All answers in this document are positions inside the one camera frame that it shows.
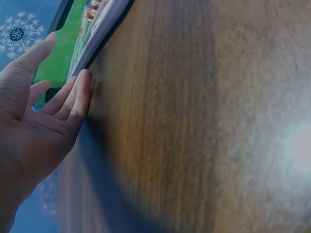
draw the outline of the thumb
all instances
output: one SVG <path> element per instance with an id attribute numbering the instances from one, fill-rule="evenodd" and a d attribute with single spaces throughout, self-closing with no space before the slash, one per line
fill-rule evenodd
<path id="1" fill-rule="evenodd" d="M 30 91 L 31 74 L 39 67 L 56 44 L 56 34 L 30 47 L 22 56 L 0 72 L 0 110 L 22 120 Z"/>

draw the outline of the wooden table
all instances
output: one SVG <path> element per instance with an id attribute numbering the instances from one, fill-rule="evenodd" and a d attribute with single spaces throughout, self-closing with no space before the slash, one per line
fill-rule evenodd
<path id="1" fill-rule="evenodd" d="M 136 0 L 90 67 L 62 231 L 311 232 L 310 12 Z"/>

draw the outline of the hand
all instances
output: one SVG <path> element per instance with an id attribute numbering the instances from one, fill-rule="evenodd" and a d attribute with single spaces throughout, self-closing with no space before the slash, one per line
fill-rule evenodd
<path id="1" fill-rule="evenodd" d="M 0 232 L 11 228 L 19 205 L 70 152 L 88 108 L 90 78 L 82 70 L 43 108 L 32 111 L 51 84 L 30 86 L 31 74 L 55 43 L 52 33 L 0 73 Z"/>

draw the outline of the blue fabric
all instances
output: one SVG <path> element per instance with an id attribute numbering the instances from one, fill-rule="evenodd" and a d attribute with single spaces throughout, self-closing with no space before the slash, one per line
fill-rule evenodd
<path id="1" fill-rule="evenodd" d="M 0 70 L 46 37 L 61 1 L 0 0 Z M 11 233 L 58 232 L 56 182 L 54 172 L 37 186 L 18 209 Z"/>
<path id="2" fill-rule="evenodd" d="M 61 1 L 0 0 L 0 70 L 46 37 Z M 25 33 L 18 34 L 16 28 Z"/>

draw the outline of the dandelion print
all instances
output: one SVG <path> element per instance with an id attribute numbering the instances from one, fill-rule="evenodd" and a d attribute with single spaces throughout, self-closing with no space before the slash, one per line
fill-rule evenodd
<path id="1" fill-rule="evenodd" d="M 42 40 L 45 31 L 34 13 L 18 12 L 0 25 L 0 53 L 9 61 L 22 55 L 31 45 Z"/>

